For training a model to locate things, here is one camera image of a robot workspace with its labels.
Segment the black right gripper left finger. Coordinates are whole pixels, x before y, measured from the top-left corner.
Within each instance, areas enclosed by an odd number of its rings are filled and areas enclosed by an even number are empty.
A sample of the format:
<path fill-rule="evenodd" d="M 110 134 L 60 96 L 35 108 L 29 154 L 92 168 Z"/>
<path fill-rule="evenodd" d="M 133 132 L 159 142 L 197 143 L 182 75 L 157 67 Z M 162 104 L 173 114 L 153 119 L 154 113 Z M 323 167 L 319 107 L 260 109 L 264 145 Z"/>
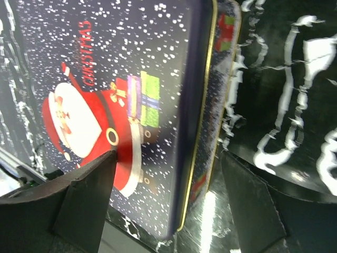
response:
<path fill-rule="evenodd" d="M 1 196 L 1 252 L 97 252 L 116 151 L 38 186 Z"/>

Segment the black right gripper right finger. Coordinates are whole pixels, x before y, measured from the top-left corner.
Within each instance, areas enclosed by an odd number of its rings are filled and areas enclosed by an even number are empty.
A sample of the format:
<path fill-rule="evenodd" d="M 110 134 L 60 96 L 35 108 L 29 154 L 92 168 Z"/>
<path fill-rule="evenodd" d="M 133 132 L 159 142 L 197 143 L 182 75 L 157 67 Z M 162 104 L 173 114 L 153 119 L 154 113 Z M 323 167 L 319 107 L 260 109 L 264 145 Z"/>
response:
<path fill-rule="evenodd" d="M 222 152 L 241 252 L 336 252 L 336 197 L 259 170 Z"/>

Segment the gold box lid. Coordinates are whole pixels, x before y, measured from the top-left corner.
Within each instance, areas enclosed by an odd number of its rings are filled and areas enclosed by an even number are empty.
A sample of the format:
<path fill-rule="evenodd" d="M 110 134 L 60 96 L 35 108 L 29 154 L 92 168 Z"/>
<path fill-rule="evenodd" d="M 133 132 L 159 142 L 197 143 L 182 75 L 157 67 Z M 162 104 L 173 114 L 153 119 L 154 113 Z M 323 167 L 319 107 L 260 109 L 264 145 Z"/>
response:
<path fill-rule="evenodd" d="M 214 1 L 17 1 L 46 155 L 117 153 L 111 206 L 150 234 L 183 225 Z"/>

